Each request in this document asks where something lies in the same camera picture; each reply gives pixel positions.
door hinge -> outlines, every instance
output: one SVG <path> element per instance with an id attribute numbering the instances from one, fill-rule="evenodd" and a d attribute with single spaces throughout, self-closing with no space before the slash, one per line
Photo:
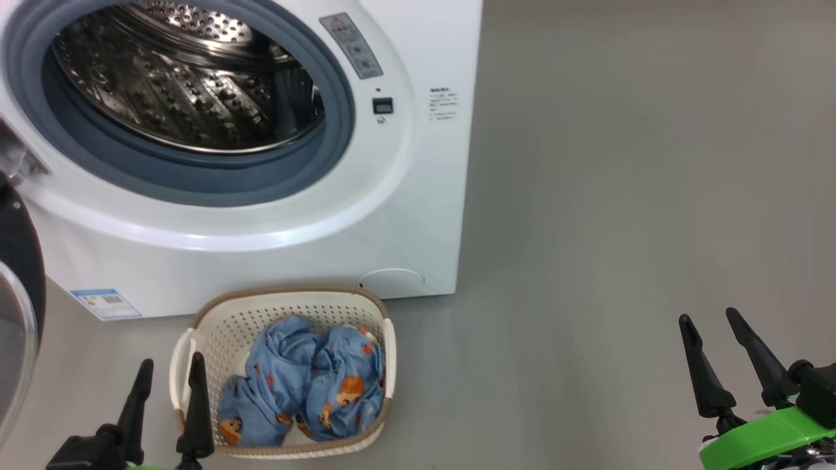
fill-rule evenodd
<path id="1" fill-rule="evenodd" d="M 19 185 L 32 175 L 49 174 L 49 169 L 3 119 L 0 119 L 0 171 L 6 173 L 12 186 Z"/>

green plastic part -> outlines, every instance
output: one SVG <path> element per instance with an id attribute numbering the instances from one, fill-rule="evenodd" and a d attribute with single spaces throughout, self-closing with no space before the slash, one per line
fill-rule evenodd
<path id="1" fill-rule="evenodd" d="M 793 406 L 723 434 L 702 449 L 700 460 L 706 470 L 732 470 L 833 436 L 836 429 L 821 427 Z"/>

warning label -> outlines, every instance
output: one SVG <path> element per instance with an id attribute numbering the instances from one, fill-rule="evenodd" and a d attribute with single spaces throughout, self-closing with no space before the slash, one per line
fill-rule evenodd
<path id="1" fill-rule="evenodd" d="M 430 89 L 430 120 L 454 120 L 458 110 L 458 93 L 449 88 Z"/>

gray floor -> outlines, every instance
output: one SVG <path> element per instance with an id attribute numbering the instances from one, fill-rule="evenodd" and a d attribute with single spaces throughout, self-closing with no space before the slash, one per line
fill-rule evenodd
<path id="1" fill-rule="evenodd" d="M 739 414 L 762 407 L 736 305 L 789 364 L 836 359 L 836 3 L 487 0 L 459 293 L 390 302 L 395 407 L 349 457 L 207 469 L 697 469 L 676 317 Z M 103 324 L 49 291 L 0 467 L 116 419 L 157 361 L 147 462 L 173 465 L 186 318 Z"/>

washing machine door opening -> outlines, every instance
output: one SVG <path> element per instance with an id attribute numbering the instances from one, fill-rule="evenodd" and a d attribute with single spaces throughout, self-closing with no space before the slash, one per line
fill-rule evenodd
<path id="1" fill-rule="evenodd" d="M 354 128 L 339 62 L 269 0 L 30 0 L 3 42 L 9 86 L 50 144 L 168 202 L 232 207 L 302 191 Z"/>

